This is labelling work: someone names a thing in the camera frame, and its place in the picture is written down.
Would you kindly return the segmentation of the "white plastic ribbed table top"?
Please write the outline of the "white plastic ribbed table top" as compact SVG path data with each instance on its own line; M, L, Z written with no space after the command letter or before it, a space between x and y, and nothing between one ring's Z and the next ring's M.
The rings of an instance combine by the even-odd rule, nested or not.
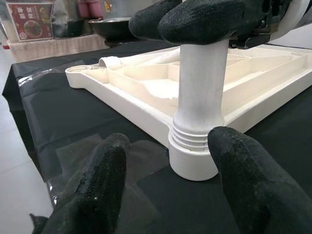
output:
M181 177L203 181L217 174L209 150L193 154L173 143L178 109L179 61L117 68L67 68L72 88L85 89L148 133L170 152ZM221 103L224 126L246 132L312 86L312 50L262 45L229 49Z

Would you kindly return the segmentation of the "red printed box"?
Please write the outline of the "red printed box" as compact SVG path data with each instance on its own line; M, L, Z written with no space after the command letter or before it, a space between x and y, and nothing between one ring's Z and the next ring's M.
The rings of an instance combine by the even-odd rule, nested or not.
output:
M53 6L52 1L6 3L18 41L53 39Z

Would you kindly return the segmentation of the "clear tape patch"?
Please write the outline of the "clear tape patch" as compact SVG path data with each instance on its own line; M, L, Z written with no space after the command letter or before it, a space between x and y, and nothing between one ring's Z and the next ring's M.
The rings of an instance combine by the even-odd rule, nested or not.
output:
M54 67L43 71L36 71L18 80L19 92L22 98L39 92L54 91L68 87L65 67Z

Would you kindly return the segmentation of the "beige cloth covered table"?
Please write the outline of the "beige cloth covered table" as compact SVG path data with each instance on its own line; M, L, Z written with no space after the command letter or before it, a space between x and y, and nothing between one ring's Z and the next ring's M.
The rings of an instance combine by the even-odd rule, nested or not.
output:
M72 55L109 48L97 34L67 39L49 39L25 42L8 41L16 62Z

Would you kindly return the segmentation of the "pink plastic cup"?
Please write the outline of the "pink plastic cup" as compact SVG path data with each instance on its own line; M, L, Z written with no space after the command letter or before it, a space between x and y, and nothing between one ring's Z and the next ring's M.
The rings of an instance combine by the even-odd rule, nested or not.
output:
M78 9L82 18L90 17L89 5L86 0L78 0Z
M91 0L89 2L90 15L94 18L102 18L103 12L99 0Z

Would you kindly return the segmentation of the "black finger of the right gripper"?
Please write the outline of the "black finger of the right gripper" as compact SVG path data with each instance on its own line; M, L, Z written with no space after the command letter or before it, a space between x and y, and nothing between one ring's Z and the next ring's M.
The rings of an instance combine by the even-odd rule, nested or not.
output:
M244 0L186 0L166 13L157 29L170 43L208 45L237 32L245 10Z
M182 0L161 0L136 12L129 20L130 32L138 39L163 40L158 32L160 20Z

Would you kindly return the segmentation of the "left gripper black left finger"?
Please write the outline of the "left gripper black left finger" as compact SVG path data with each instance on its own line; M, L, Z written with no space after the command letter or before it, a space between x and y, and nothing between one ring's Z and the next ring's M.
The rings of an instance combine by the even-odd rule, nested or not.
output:
M108 136L70 178L50 217L30 214L31 234L114 234L126 177L128 137Z

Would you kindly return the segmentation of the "white plastic table leg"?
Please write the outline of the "white plastic table leg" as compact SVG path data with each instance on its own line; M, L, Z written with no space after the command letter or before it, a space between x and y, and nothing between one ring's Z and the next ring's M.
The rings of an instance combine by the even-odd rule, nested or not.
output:
M221 111L227 39L209 45L182 45L178 109L173 118L173 143L193 154L208 151L208 132L224 124Z
M154 51L129 57L102 57L99 59L99 67L117 68L135 65L156 65L176 62L180 60L180 48L167 51Z

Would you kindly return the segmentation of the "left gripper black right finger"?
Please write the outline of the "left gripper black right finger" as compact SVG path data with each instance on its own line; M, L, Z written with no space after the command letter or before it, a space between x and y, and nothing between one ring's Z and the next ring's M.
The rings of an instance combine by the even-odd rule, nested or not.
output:
M312 234L312 199L258 141L221 126L208 146L241 234Z

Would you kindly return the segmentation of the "large black round basin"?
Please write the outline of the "large black round basin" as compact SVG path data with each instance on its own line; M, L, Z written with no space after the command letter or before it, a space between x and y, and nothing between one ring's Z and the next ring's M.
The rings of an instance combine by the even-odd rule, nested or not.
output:
M110 42L138 40L129 30L129 20L130 17L91 19L88 24L97 35Z

